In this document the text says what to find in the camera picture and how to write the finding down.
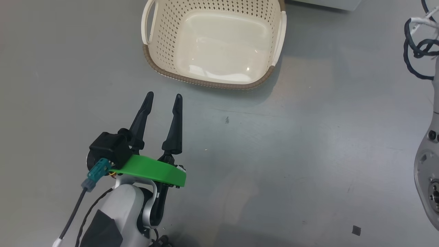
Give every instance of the beige plastic basket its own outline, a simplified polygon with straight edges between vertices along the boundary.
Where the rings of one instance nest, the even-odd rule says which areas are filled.
[[[274,71],[286,25],[284,0],[149,0],[142,16],[143,51],[164,76],[250,89]]]

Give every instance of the black bolt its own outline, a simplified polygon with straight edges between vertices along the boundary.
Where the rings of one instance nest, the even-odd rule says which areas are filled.
[[[430,131],[430,132],[428,133],[428,138],[429,138],[430,140],[435,140],[435,139],[436,139],[436,132],[434,132],[434,131]]]

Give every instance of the green plastic part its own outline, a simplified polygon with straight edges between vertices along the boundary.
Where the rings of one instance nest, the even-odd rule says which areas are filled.
[[[186,182],[186,172],[173,165],[140,155],[131,156],[122,169],[110,171],[180,187],[184,187]]]

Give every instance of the cable connector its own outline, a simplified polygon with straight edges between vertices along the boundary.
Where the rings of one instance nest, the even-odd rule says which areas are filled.
[[[96,186],[97,181],[104,177],[112,167],[111,161],[101,158],[87,174],[87,179],[82,182],[81,187],[91,192]]]

